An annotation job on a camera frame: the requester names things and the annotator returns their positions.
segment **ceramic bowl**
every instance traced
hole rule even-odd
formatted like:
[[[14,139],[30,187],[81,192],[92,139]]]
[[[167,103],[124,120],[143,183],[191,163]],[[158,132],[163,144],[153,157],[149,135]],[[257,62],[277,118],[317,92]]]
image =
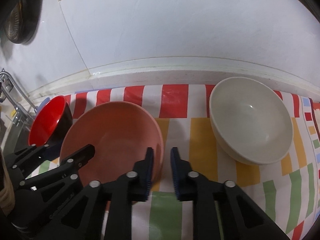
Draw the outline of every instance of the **ceramic bowl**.
[[[152,181],[161,171],[164,157],[162,134],[156,120],[142,107],[123,101],[98,105],[84,113],[70,128],[61,147],[60,160],[87,144],[95,155],[79,170],[83,186],[92,180],[116,180],[154,150]]]
[[[48,102],[37,114],[29,133],[29,145],[61,143],[72,125],[72,114],[64,96]]]
[[[210,95],[213,133],[222,149],[245,164],[272,164],[288,153],[293,129],[278,95],[244,77],[219,82]]]

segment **black and red bowl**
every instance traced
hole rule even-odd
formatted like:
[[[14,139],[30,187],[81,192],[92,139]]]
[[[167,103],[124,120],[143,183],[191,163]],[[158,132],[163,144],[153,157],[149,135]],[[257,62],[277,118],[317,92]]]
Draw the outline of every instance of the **black and red bowl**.
[[[47,103],[36,116],[29,133],[29,145],[54,145],[62,141],[72,126],[72,114],[64,96]]]

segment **colorful tablecloth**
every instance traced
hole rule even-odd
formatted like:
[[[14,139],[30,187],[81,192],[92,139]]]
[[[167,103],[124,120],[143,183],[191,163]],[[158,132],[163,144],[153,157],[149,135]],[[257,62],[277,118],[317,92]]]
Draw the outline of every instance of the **colorful tablecloth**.
[[[292,118],[294,138],[290,151],[279,163],[245,165],[229,157],[216,143],[208,112],[213,87],[135,86],[65,97],[75,121],[104,102],[129,101],[149,111],[160,126],[165,143],[161,179],[153,185],[147,202],[133,206],[132,239],[192,239],[192,203],[178,202],[174,195],[169,160],[172,147],[178,147],[181,157],[207,178],[236,181],[290,239],[302,239],[320,214],[320,143],[312,101],[276,91]],[[32,176],[58,163],[58,159],[47,161]]]

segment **white wall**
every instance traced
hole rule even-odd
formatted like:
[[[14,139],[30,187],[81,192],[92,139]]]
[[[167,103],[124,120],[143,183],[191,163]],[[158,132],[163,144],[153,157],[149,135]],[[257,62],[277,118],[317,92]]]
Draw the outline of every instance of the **white wall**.
[[[0,67],[9,71],[27,92],[87,71],[58,0],[42,0],[38,27],[27,44],[14,44],[1,34]]]
[[[320,24],[298,0],[43,0],[42,8],[28,45],[2,45],[34,98],[72,79],[82,83],[68,92],[192,82],[193,70],[280,77],[320,95]],[[170,70],[188,78],[171,80]],[[152,75],[132,74],[141,72]]]
[[[320,24],[298,0],[61,0],[60,4],[91,73],[134,59],[218,57],[276,68],[320,86]]]

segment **faucet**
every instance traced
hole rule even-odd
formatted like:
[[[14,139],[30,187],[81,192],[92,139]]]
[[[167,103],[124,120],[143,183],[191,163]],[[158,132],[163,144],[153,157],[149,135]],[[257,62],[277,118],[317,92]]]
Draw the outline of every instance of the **faucet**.
[[[31,105],[31,107],[34,109],[36,113],[38,107],[35,106],[35,104],[22,91],[22,89],[19,87],[17,82],[13,79],[12,75],[7,71],[0,71],[0,75],[5,75],[9,78],[12,84],[16,87],[16,89],[20,92],[20,94],[24,97],[24,99]],[[7,97],[7,99],[10,101],[10,103],[13,105],[14,109],[16,110],[16,115],[15,115],[15,118],[13,119],[13,124],[17,126],[22,118],[24,118],[25,120],[29,118],[32,120],[34,119],[33,116],[31,116],[28,113],[28,111],[12,97],[12,95],[7,91],[5,87],[1,87],[1,90],[4,93],[4,95]]]

